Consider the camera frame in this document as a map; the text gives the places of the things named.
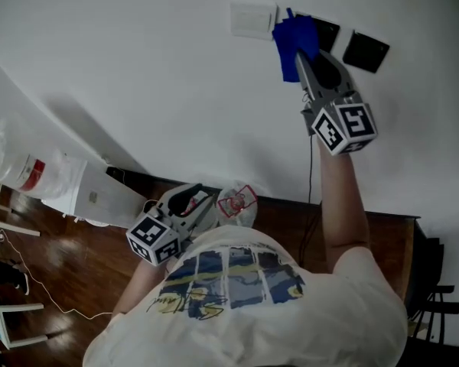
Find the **light switch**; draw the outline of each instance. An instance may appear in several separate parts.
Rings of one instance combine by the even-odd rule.
[[[231,34],[272,40],[277,5],[269,0],[232,0],[229,4]]]

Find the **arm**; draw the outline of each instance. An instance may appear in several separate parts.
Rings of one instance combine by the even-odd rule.
[[[119,313],[128,313],[138,305],[148,293],[159,285],[165,274],[166,263],[156,267],[141,260],[131,281],[114,307],[111,320]]]
[[[329,271],[355,246],[369,247],[369,225],[348,154],[331,156],[318,140],[321,153],[323,234]]]

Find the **white cable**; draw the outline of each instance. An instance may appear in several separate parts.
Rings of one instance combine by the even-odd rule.
[[[17,254],[19,254],[19,256],[21,257],[21,260],[22,260],[22,264],[23,264],[23,265],[25,266],[25,268],[28,270],[29,275],[31,276],[31,279],[34,280],[36,283],[38,283],[38,284],[40,284],[40,285],[43,286],[44,290],[45,290],[46,293],[47,293],[47,296],[51,299],[51,302],[53,302],[53,303],[56,305],[56,307],[57,307],[58,309],[60,309],[61,313],[63,313],[63,314],[69,314],[69,313],[72,313],[72,312],[74,311],[75,313],[78,313],[79,315],[81,315],[81,316],[84,317],[84,318],[87,318],[88,320],[93,320],[94,318],[97,318],[98,316],[101,316],[101,315],[104,315],[104,314],[109,314],[109,315],[112,314],[112,313],[98,313],[98,314],[94,315],[93,317],[87,317],[86,315],[84,315],[84,314],[82,314],[81,312],[79,312],[77,309],[71,309],[71,310],[68,310],[68,311],[64,311],[64,310],[60,307],[60,305],[54,301],[54,299],[52,298],[51,294],[49,293],[49,291],[47,290],[47,288],[44,286],[44,284],[41,283],[40,281],[38,281],[38,280],[36,280],[36,279],[34,278],[34,276],[33,276],[32,273],[31,273],[31,269],[29,269],[29,268],[27,267],[27,265],[25,264],[25,261],[24,261],[24,259],[22,258],[22,254],[12,245],[12,242],[10,242],[10,241],[8,240],[7,233],[6,233],[3,229],[0,229],[0,236],[4,237],[5,240],[10,244],[10,246],[15,250],[15,252],[16,252]]]

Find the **graphic print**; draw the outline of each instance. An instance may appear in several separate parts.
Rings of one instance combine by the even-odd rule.
[[[148,308],[159,313],[186,313],[207,320],[224,310],[271,303],[281,304],[303,296],[304,282],[274,252],[250,247],[202,252],[184,261],[163,284]]]

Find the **person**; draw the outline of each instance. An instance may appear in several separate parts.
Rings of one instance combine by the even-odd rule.
[[[348,154],[321,148],[321,185],[330,274],[299,268],[254,229],[213,229],[166,278],[139,263],[83,365],[396,365],[406,312],[369,250]]]
[[[0,284],[12,284],[29,295],[28,276],[21,270],[21,265],[12,260],[10,265],[0,261]]]

